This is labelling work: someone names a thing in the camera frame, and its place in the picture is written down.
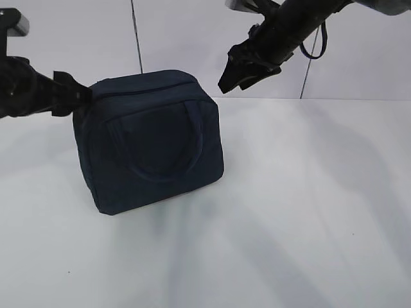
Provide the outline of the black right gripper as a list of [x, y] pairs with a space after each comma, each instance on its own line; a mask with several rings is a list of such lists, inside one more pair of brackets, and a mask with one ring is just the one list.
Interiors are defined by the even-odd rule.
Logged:
[[230, 48], [227, 64], [218, 82], [223, 94], [236, 87], [247, 90], [266, 78], [280, 74], [280, 66], [294, 55], [294, 52], [290, 51], [286, 56], [274, 60], [272, 55], [264, 55], [255, 42], [262, 27], [262, 24], [254, 24], [248, 31], [247, 40]]

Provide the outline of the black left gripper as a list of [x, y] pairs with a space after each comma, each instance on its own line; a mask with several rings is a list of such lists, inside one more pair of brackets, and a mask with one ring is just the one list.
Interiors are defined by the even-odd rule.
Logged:
[[69, 73], [54, 71], [48, 78], [32, 73], [33, 95], [30, 114], [51, 112], [55, 117], [65, 117], [92, 102], [92, 90], [78, 83]]

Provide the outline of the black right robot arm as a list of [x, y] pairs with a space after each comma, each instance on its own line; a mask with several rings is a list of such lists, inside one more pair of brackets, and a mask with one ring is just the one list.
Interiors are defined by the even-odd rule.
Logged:
[[285, 0], [226, 1], [228, 9], [256, 13], [264, 17], [253, 25], [245, 41], [230, 48], [227, 64], [218, 82], [222, 93], [236, 87], [246, 90], [258, 82], [281, 73], [281, 65], [296, 49], [314, 60], [304, 41], [316, 30], [321, 30], [324, 54], [328, 44], [326, 20], [350, 4], [362, 5], [384, 15], [395, 16], [410, 10], [410, 1], [357, 1], [357, 0]]

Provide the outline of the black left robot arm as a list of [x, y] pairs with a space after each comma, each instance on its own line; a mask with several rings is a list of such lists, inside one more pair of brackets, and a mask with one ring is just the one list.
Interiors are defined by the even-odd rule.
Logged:
[[1, 60], [1, 117], [26, 117], [44, 112], [65, 117], [92, 102], [92, 90], [69, 73], [52, 78], [37, 72], [26, 58]]

